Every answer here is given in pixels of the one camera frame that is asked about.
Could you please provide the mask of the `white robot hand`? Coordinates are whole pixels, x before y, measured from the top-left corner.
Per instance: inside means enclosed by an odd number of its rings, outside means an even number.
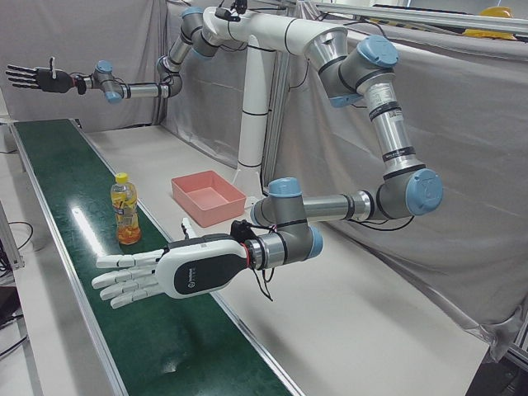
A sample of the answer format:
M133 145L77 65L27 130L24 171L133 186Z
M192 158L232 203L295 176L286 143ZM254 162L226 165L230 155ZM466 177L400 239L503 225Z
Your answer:
M186 238L166 247L135 254L97 258L107 272L92 287L113 309L165 294L185 299L224 288L248 268L248 249L226 233L197 236L188 218L181 222Z

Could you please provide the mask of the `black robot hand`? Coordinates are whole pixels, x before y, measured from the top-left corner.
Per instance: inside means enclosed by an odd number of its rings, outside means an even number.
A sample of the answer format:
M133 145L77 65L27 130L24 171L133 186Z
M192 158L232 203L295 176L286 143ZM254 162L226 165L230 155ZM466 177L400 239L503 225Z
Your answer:
M46 68L25 68L9 64L5 71L13 87L36 89L43 92L66 93L75 87L75 79L55 66L55 57Z

